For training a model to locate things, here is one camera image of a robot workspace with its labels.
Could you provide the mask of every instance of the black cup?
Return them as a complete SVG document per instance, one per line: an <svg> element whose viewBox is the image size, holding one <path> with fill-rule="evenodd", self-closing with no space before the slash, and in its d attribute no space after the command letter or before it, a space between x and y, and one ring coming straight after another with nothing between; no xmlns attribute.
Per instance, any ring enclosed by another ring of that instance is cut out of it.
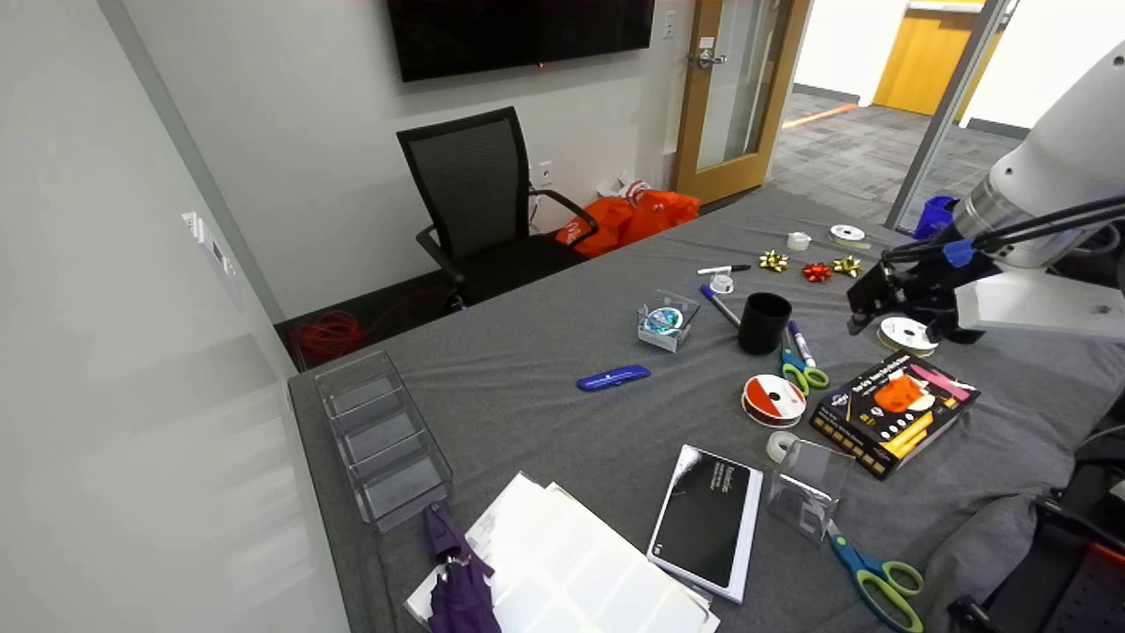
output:
<svg viewBox="0 0 1125 633"><path fill-rule="evenodd" d="M791 314L795 306L785 294L749 294L743 308L737 348L749 354L769 354L780 346Z"/></svg>

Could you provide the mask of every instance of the purple cloth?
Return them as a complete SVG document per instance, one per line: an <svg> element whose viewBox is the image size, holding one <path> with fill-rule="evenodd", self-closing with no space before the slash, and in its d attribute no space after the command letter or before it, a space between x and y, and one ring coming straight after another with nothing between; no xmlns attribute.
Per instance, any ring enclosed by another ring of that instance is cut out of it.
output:
<svg viewBox="0 0 1125 633"><path fill-rule="evenodd" d="M425 506L425 544L437 564L444 564L438 580L428 595L428 629L432 633L499 633L493 616L493 567L472 551L464 530L448 506Z"/></svg>

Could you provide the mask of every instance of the tape roll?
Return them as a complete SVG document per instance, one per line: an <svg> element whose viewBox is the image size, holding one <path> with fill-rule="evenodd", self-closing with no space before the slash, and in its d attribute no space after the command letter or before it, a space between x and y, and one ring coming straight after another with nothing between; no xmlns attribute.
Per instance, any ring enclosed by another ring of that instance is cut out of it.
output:
<svg viewBox="0 0 1125 633"><path fill-rule="evenodd" d="M929 328L921 321L911 316L881 316L877 334L892 346L905 348L911 354L933 354L940 351L940 346L929 336Z"/></svg>
<svg viewBox="0 0 1125 633"><path fill-rule="evenodd" d="M734 279L730 274L709 274L707 288L714 294L734 294Z"/></svg>
<svg viewBox="0 0 1125 633"><path fill-rule="evenodd" d="M677 306L656 306L643 316L643 329L656 334L656 336L670 336L674 329L683 329L683 308Z"/></svg>
<svg viewBox="0 0 1125 633"><path fill-rule="evenodd" d="M810 233L791 233L788 248L810 248L812 235Z"/></svg>
<svg viewBox="0 0 1125 633"><path fill-rule="evenodd" d="M804 416L804 396L795 384L772 373L755 373L743 384L743 412L754 421L764 421L769 430L795 430Z"/></svg>
<svg viewBox="0 0 1125 633"><path fill-rule="evenodd" d="M795 434L769 434L765 453L772 465L785 465L785 456L797 445Z"/></svg>
<svg viewBox="0 0 1125 633"><path fill-rule="evenodd" d="M859 228L859 224L832 224L830 233L832 233L832 240L839 240L839 241L863 241L863 240L870 235L870 233Z"/></svg>

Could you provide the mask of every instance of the clear plastic bin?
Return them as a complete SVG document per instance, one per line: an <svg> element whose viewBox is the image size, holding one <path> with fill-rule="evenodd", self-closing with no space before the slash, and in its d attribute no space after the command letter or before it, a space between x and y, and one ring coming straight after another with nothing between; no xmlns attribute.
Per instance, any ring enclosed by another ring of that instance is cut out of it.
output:
<svg viewBox="0 0 1125 633"><path fill-rule="evenodd" d="M450 496L450 469L382 351L326 369L320 396L367 525L394 530Z"/></svg>
<svg viewBox="0 0 1125 633"><path fill-rule="evenodd" d="M823 443L795 438L788 456L769 470L765 506L785 525L797 526L814 544L839 506L839 486L830 479L832 451Z"/></svg>

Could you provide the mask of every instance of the television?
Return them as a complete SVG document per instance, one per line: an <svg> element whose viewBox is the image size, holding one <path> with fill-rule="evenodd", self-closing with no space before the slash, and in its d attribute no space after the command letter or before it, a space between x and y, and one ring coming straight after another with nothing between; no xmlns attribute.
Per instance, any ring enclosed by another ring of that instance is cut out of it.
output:
<svg viewBox="0 0 1125 633"><path fill-rule="evenodd" d="M401 81L647 48L653 0L388 0Z"/></svg>

